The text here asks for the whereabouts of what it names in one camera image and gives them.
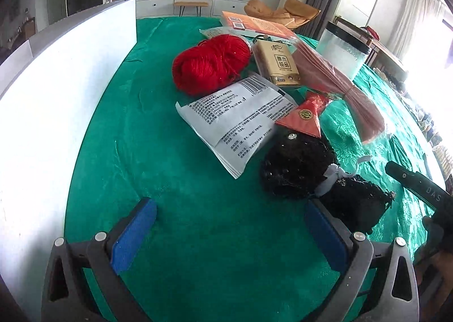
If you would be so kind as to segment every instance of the red yarn ball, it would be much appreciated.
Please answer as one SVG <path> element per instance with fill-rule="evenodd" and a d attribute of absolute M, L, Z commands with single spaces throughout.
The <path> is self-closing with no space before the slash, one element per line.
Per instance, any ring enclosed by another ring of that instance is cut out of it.
<path fill-rule="evenodd" d="M 244 40 L 219 35 L 179 54 L 173 61 L 173 80 L 187 94 L 205 96 L 238 79 L 250 56 Z"/>

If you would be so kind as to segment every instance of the person's hand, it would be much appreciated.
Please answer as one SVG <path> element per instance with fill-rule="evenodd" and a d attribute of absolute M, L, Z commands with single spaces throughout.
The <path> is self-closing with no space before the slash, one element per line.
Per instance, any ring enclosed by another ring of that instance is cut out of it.
<path fill-rule="evenodd" d="M 426 229 L 428 228 L 430 222 L 431 219 L 429 217 L 423 218 L 423 225 Z M 429 251 L 430 250 L 427 249 L 426 244 L 423 244 L 420 248 L 418 248 L 414 256 L 414 264 L 421 259 L 424 259 L 429 254 Z M 438 269 L 443 281 L 436 294 L 434 294 L 427 305 L 420 310 L 420 321 L 428 321 L 433 318 L 453 290 L 453 254 L 441 250 L 431 258 L 428 258 L 420 264 L 414 266 L 417 285 L 422 283 L 424 273 L 430 265 L 433 265 Z"/>

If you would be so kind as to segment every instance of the tan leather chair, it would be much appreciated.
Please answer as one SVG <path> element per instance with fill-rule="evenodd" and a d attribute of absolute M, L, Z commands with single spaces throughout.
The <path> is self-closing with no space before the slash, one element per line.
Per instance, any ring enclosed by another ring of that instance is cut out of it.
<path fill-rule="evenodd" d="M 310 22 L 321 12 L 298 0 L 286 0 L 285 7 L 275 11 L 260 0 L 250 0 L 244 11 L 250 17 L 280 23 L 289 29 L 296 29 Z"/>

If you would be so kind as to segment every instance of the green table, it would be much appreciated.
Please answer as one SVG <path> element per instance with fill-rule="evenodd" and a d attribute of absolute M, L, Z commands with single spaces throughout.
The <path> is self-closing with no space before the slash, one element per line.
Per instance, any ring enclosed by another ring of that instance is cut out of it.
<path fill-rule="evenodd" d="M 304 202 L 279 200 L 261 189 L 258 168 L 267 147 L 234 180 L 174 107 L 191 99 L 173 84 L 173 59 L 202 40 L 199 29 L 219 25 L 213 18 L 137 21 L 137 44 L 108 85 L 83 140 L 65 236 L 83 241 L 108 231 L 141 197 L 151 197 L 158 204 L 157 222 L 121 276 L 154 321 L 299 321 L 338 277 L 307 232 Z M 425 206 L 384 166 L 395 160 L 425 173 L 426 142 L 390 88 L 367 67 L 355 83 L 386 119 L 399 121 L 396 133 L 363 147 L 342 101 L 322 114 L 322 128 L 346 170 L 371 154 L 360 174 L 397 193 L 373 240 L 403 236 L 414 252 L 425 240 Z M 92 275 L 89 280 L 95 289 Z M 95 297 L 110 316 L 99 291 Z"/>

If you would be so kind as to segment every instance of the orange package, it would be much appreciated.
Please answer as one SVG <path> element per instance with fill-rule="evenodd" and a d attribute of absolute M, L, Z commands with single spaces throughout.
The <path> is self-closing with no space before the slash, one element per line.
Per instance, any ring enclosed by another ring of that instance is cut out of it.
<path fill-rule="evenodd" d="M 321 125 L 319 116 L 325 110 L 331 100 L 328 97 L 308 91 L 305 101 L 284 118 L 275 123 L 293 129 L 297 132 L 321 138 Z"/>

